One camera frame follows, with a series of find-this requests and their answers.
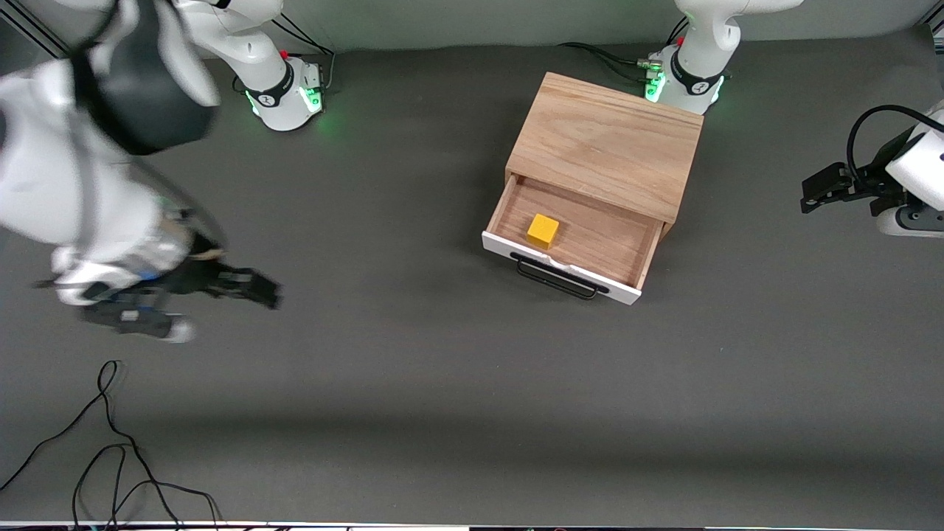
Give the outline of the wooden drawer with white front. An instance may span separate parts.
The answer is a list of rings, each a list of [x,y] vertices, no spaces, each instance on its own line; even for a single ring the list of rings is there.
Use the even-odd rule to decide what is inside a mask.
[[[526,240],[535,214],[560,222],[549,251]],[[633,305],[642,295],[663,226],[663,222],[637,212],[536,179],[513,176],[506,182],[499,204],[482,232],[482,245],[485,251],[510,261],[513,261],[510,252],[518,252],[599,283],[608,287],[610,293],[597,298]]]

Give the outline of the black metal drawer handle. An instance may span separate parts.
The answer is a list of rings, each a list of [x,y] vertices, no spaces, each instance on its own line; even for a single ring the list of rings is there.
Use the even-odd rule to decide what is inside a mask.
[[[599,295],[610,293],[608,287],[583,279],[563,269],[541,263],[536,259],[510,252],[510,259],[516,262],[516,272],[530,281],[552,287],[553,289],[581,300],[593,300]]]

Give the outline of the yellow wooden block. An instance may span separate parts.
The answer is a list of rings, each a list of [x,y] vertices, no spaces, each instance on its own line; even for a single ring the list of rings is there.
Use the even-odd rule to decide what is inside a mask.
[[[560,222],[549,216],[535,214],[526,231],[526,240],[536,248],[549,251],[560,229]]]

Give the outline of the wooden drawer cabinet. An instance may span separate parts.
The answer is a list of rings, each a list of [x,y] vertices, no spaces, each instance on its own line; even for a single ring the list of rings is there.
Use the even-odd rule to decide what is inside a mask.
[[[547,72],[505,175],[672,226],[703,126],[699,114]]]

